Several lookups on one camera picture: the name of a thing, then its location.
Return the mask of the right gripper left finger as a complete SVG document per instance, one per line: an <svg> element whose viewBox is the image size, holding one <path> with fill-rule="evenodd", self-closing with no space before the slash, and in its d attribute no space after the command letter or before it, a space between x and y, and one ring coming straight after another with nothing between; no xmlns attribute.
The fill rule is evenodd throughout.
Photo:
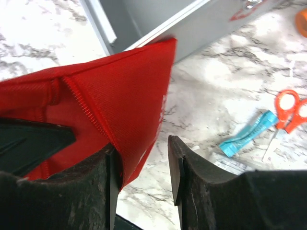
<svg viewBox="0 0 307 230"><path fill-rule="evenodd" d="M111 230L119 194L119 155L106 145L47 180L0 174L3 230Z"/></svg>

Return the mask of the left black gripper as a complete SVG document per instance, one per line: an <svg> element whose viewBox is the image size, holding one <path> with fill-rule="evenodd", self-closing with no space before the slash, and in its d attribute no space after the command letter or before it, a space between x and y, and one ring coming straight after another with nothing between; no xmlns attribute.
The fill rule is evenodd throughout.
<svg viewBox="0 0 307 230"><path fill-rule="evenodd" d="M76 141L70 127L22 119L0 119L0 170L25 176Z"/></svg>

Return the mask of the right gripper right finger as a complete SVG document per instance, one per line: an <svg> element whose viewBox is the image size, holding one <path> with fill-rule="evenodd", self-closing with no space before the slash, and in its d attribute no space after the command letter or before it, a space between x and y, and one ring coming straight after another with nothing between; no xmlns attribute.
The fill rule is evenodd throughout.
<svg viewBox="0 0 307 230"><path fill-rule="evenodd" d="M225 171L168 138L172 193L183 230L304 230L307 172Z"/></svg>

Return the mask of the small clear pill packets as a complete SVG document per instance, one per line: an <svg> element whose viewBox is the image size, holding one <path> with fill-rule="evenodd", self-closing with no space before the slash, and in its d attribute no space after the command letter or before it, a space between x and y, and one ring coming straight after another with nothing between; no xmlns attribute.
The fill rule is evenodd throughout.
<svg viewBox="0 0 307 230"><path fill-rule="evenodd" d="M244 172L255 171L254 168L249 167L243 163L233 160L227 156L220 155L218 153L212 153L209 160L219 168L230 172L235 175L240 175Z"/></svg>

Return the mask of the teal bandage roll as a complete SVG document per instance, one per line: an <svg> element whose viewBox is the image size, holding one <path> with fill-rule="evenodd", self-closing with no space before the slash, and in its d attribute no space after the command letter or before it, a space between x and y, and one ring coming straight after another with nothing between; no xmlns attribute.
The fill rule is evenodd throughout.
<svg viewBox="0 0 307 230"><path fill-rule="evenodd" d="M272 111L268 110L243 127L236 136L222 142L218 147L227 157L231 158L262 132L278 122L279 118Z"/></svg>

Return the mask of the red first aid pouch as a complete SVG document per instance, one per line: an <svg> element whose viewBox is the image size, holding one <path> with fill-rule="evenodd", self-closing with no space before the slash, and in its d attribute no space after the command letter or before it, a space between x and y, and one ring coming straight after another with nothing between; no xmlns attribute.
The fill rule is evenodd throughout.
<svg viewBox="0 0 307 230"><path fill-rule="evenodd" d="M176 45L171 38L2 81L2 117L71 127L76 137L26 177L47 179L111 143L121 156L121 187L135 180L161 128Z"/></svg>

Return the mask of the orange scissors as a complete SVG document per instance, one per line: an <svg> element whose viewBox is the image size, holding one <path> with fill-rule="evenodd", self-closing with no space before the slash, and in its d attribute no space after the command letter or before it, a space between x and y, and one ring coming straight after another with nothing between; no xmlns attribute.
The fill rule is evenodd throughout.
<svg viewBox="0 0 307 230"><path fill-rule="evenodd" d="M307 116L301 115L301 111L306 105L307 100L301 99L300 95L294 90L286 89L276 96L275 108L279 121L275 126L276 131L262 158L263 162L270 162L274 151L278 149L283 139L307 121Z"/></svg>

